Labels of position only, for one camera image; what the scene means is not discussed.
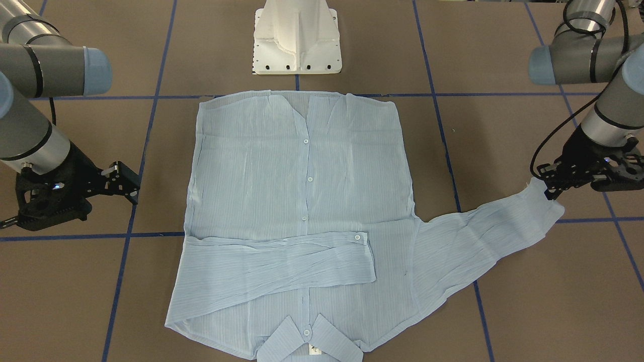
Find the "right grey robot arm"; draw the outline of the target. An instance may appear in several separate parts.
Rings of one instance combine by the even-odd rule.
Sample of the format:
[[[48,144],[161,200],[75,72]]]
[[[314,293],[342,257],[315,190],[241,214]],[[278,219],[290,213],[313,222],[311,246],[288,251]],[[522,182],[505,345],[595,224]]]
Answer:
[[[96,166],[66,135],[88,136],[99,150],[133,151],[130,131],[142,133],[142,118],[128,100],[99,106],[91,100],[88,120],[76,112],[62,128],[34,99],[90,100],[111,87],[106,54],[74,46],[23,1],[2,1],[2,166],[16,176],[16,201],[9,200],[9,172],[2,172],[2,210],[18,206],[37,217],[54,208],[86,208],[95,195],[120,195],[138,202],[140,180],[122,162]]]

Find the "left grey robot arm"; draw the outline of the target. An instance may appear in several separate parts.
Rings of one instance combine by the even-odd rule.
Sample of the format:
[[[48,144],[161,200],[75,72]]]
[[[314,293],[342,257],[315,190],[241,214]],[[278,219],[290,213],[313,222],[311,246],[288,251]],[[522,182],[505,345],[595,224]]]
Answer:
[[[567,2],[552,43],[532,51],[534,84],[605,84],[580,108],[586,117],[561,155],[539,166],[531,159],[549,200],[587,184],[596,192],[642,189],[642,51],[642,34],[630,34],[621,1]]]

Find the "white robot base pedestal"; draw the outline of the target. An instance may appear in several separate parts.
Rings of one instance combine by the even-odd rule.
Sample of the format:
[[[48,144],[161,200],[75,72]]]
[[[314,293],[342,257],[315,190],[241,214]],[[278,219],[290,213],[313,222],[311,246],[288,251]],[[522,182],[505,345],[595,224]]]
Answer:
[[[327,1],[267,1],[255,11],[255,75],[340,73],[338,13]]]

